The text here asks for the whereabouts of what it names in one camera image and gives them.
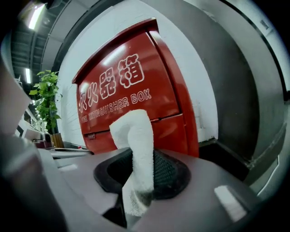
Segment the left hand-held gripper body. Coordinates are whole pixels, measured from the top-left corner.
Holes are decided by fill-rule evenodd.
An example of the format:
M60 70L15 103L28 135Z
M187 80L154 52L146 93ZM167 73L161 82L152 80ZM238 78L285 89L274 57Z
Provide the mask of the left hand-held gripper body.
M40 132L38 130L26 129L22 138L31 141L37 148L40 149L53 149L53 142L50 134Z

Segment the red fire equipment box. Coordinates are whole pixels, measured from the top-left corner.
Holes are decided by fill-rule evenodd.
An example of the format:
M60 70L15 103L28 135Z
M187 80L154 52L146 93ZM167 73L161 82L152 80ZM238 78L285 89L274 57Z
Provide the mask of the red fire equipment box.
M94 154L116 149L109 126L129 111L143 109L154 146L197 157L198 134L183 75L149 18L103 44L72 80L85 146Z

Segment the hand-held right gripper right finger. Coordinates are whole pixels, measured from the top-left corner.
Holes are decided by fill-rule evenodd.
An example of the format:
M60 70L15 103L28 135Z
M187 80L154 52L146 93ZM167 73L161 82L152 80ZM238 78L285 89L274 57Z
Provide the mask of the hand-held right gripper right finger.
M134 232L220 232L233 221L214 190L227 186L248 214L261 204L242 181L213 162L162 150L187 165L191 180L176 197L152 201L145 215L132 227Z

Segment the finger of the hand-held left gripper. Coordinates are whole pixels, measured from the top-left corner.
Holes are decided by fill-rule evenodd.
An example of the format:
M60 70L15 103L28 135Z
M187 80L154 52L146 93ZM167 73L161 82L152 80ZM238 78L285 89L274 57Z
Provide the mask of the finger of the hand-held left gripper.
M91 155L91 152L86 149L55 148L51 150L51 155L54 159L66 159Z

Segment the white terry cloth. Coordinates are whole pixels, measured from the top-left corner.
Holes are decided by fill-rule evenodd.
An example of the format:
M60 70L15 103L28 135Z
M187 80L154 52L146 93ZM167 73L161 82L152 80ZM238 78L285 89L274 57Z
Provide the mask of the white terry cloth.
M141 217L152 200L154 190L154 138L147 112L129 111L110 126L118 149L132 150L132 173L122 188L124 211L127 216Z

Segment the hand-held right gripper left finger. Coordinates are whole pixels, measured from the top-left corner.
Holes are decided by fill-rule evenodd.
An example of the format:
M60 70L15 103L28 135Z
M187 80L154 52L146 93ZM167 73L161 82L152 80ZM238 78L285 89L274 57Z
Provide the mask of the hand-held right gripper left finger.
M59 170L93 210L106 218L125 217L122 188L132 173L131 149L60 159Z

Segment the green leafy plant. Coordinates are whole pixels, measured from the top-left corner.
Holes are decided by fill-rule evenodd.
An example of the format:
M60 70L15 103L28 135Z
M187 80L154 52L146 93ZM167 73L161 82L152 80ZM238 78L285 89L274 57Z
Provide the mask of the green leafy plant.
M60 119L56 107L56 95L58 94L58 72L44 70L37 73L39 82L34 84L29 95L37 97L35 100L37 117L45 130L53 135L58 132L57 120Z

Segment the long ceiling light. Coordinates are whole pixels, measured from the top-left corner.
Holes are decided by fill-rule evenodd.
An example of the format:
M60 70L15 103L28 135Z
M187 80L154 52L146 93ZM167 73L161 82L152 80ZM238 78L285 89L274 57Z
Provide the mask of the long ceiling light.
M31 30L36 29L45 8L46 8L46 4L37 5L33 8L33 12L31 14L31 17L28 23L29 29Z

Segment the wooden slatted planter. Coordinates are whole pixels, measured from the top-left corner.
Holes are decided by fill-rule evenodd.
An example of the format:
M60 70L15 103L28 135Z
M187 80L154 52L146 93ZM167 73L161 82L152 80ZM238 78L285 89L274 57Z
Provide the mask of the wooden slatted planter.
M64 148L64 143L62 140L61 133L56 133L56 134L50 135L50 137L51 137L51 140L56 148Z

